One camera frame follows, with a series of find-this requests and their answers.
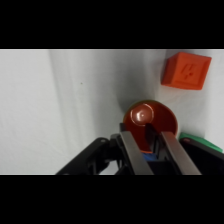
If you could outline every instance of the blue part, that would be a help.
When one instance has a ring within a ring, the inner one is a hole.
[[[145,154],[143,153],[143,157],[146,161],[157,161],[155,154]]]

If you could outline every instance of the white background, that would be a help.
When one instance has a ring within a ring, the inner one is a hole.
[[[211,56],[202,91],[160,85],[179,51]],[[224,148],[224,50],[0,50],[0,174],[55,174],[98,137],[119,132],[128,107],[167,105],[179,132]]]

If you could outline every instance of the green object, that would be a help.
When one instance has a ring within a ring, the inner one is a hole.
[[[196,136],[193,136],[193,135],[189,135],[189,134],[181,133],[181,134],[180,134],[180,137],[179,137],[179,140],[181,140],[181,139],[183,139],[183,138],[191,138],[191,139],[193,139],[193,140],[195,140],[195,141],[197,141],[197,142],[199,142],[199,143],[201,143],[201,144],[203,144],[203,145],[208,146],[208,147],[211,148],[211,149],[214,149],[214,150],[216,150],[216,151],[218,151],[218,152],[223,153],[223,150],[222,150],[222,149],[220,149],[220,148],[219,148],[218,146],[216,146],[216,145],[213,145],[211,142],[205,140],[204,138],[200,138],[200,137],[196,137]]]

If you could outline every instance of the orange cube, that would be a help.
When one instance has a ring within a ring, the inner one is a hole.
[[[168,59],[162,85],[201,90],[212,58],[180,52]]]

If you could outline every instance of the white surface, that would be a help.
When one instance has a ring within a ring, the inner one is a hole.
[[[224,148],[224,50],[202,91],[160,85],[179,50],[0,50],[0,174],[54,174],[97,137],[117,133],[124,112],[155,99],[179,131]]]

